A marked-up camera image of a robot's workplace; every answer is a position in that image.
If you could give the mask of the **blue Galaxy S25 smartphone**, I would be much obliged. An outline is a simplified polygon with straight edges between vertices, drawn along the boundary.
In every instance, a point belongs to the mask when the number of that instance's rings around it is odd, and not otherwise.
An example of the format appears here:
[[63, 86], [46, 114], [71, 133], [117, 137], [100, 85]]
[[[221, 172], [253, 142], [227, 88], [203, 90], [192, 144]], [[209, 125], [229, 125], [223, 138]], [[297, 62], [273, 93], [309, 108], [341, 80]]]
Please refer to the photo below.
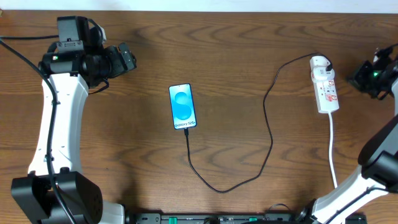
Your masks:
[[197, 125], [192, 88], [189, 83], [169, 87], [174, 129], [187, 129]]

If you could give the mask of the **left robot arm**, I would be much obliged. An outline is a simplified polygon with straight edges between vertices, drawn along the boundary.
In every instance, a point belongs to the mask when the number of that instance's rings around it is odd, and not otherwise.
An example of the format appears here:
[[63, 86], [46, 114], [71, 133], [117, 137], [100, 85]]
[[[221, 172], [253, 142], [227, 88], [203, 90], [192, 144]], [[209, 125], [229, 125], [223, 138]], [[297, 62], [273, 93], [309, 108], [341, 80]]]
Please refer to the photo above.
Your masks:
[[80, 133], [87, 97], [134, 70], [136, 58], [124, 43], [105, 46], [105, 31], [92, 19], [59, 17], [57, 26], [34, 68], [44, 93], [37, 149], [27, 175], [12, 180], [12, 197], [32, 223], [131, 223], [125, 206], [105, 201], [83, 175]]

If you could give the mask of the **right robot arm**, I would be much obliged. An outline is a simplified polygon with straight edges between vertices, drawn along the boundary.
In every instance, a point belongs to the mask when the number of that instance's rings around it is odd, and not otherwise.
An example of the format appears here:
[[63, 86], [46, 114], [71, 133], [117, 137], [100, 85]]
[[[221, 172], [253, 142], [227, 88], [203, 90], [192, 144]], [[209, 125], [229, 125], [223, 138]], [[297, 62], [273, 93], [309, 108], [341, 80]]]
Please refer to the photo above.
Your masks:
[[[347, 81], [361, 93], [383, 100], [397, 98], [397, 59], [394, 46], [378, 49], [372, 62], [365, 61]], [[344, 223], [363, 205], [397, 193], [397, 117], [394, 116], [362, 148], [354, 172], [329, 194], [313, 200], [295, 223]]]

